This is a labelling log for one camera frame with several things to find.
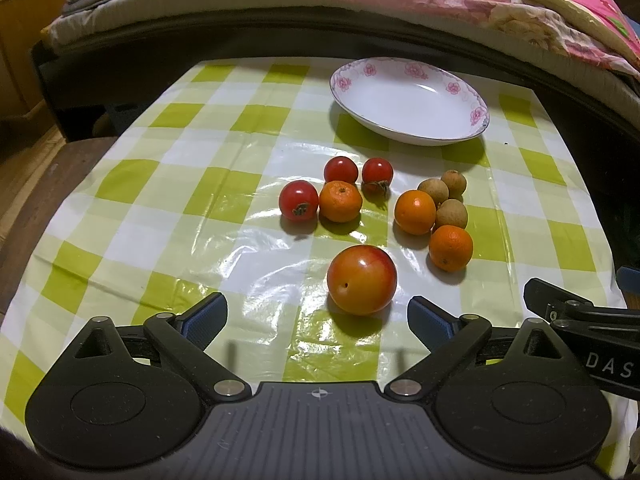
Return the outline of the large red-orange tomato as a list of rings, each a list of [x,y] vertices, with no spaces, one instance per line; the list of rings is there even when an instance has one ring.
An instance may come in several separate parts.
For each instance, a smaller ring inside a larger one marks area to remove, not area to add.
[[[383,249],[355,245],[344,249],[330,263],[326,284],[334,304],[359,316],[378,313],[392,301],[397,271]]]

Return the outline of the longan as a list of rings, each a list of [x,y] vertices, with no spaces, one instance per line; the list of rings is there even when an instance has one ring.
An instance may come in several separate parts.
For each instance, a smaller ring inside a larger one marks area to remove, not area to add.
[[[460,200],[468,186],[465,176],[460,174],[458,170],[450,169],[445,171],[440,177],[440,180],[447,185],[449,197],[455,198],[456,200]]]
[[[449,198],[448,185],[440,179],[426,179],[419,184],[418,190],[431,196],[436,206],[446,202]]]
[[[437,230],[441,226],[457,226],[465,229],[468,221],[468,211],[463,203],[460,200],[450,198],[439,205],[436,211],[434,229]]]

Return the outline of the white floral plate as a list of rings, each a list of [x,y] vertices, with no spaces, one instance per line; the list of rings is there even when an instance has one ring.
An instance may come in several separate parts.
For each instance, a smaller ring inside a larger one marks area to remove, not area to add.
[[[488,128],[480,94],[460,77],[405,58],[362,58],[330,78],[335,102],[370,130],[405,144],[472,140]]]

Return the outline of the cherry tomato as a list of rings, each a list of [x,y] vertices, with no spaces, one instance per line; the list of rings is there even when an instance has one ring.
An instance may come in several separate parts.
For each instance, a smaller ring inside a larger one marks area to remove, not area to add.
[[[304,180],[288,182],[279,195],[282,216],[293,222],[309,221],[317,214],[319,196],[316,188]]]
[[[368,193],[385,195],[393,181],[394,168],[381,157],[369,158],[361,171],[361,186]]]
[[[354,184],[358,179],[357,165],[346,156],[331,158],[324,166],[323,177],[326,182],[343,181]]]

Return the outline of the green checked tablecloth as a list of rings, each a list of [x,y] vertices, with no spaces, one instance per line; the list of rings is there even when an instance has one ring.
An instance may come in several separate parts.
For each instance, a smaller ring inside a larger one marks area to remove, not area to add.
[[[525,318],[523,288],[543,278],[619,307],[596,208],[562,136],[529,89],[467,76],[490,123],[473,140],[422,148],[363,128],[334,101],[334,60],[203,62],[187,70],[64,200],[29,259],[1,329],[1,423],[24,436],[38,382],[96,315],[134,325],[210,292],[229,305],[208,353],[252,385],[388,382],[423,358],[406,323],[411,297],[500,326]],[[278,197],[322,185],[326,162],[381,156],[390,194],[448,169],[468,181],[473,257],[430,267],[425,240],[399,231],[391,200],[365,200],[352,224],[290,226]],[[393,260],[382,311],[352,315],[329,295],[332,260],[355,245]]]

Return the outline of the wooden bedside cabinet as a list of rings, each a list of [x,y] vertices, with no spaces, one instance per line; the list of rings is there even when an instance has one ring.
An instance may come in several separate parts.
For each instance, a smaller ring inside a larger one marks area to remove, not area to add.
[[[43,103],[30,51],[65,1],[1,0],[2,119],[28,116]]]

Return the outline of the mandarin orange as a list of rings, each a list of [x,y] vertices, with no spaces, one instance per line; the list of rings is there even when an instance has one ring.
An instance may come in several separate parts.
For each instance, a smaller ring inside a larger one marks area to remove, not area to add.
[[[440,226],[431,235],[428,255],[436,268],[449,273],[458,272],[472,259],[472,237],[458,226]]]
[[[319,195],[320,214],[335,223],[352,222],[360,214],[362,196],[355,185],[334,180],[326,182]]]
[[[431,231],[436,220],[434,200],[419,190],[403,192],[396,202],[394,219],[406,233],[425,235]]]

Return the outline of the longan front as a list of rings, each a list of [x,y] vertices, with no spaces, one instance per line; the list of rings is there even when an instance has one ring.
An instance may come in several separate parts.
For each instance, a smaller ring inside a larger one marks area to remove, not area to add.
[[[468,211],[463,203],[460,200],[450,198],[439,205],[436,211],[434,229],[437,230],[441,226],[457,226],[465,229],[468,221]]]

